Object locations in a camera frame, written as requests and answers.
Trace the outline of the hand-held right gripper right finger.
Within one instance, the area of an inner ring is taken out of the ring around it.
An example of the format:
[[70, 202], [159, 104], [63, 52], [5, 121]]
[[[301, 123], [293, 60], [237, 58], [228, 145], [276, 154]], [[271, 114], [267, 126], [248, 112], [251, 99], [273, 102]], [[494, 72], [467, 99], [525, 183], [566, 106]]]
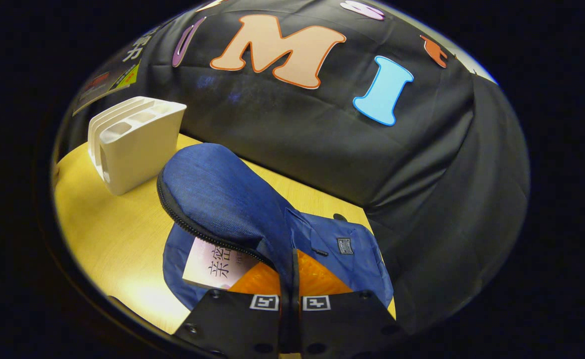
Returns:
[[370, 290], [346, 291], [327, 268], [298, 252], [302, 358], [389, 358], [403, 330]]

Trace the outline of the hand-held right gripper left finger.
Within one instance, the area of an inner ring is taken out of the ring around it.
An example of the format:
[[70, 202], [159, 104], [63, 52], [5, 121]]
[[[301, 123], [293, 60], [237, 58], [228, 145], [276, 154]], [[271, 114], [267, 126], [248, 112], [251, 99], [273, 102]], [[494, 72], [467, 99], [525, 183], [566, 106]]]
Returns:
[[277, 358], [293, 352], [293, 299], [259, 263], [229, 290], [210, 289], [173, 336], [213, 358]]

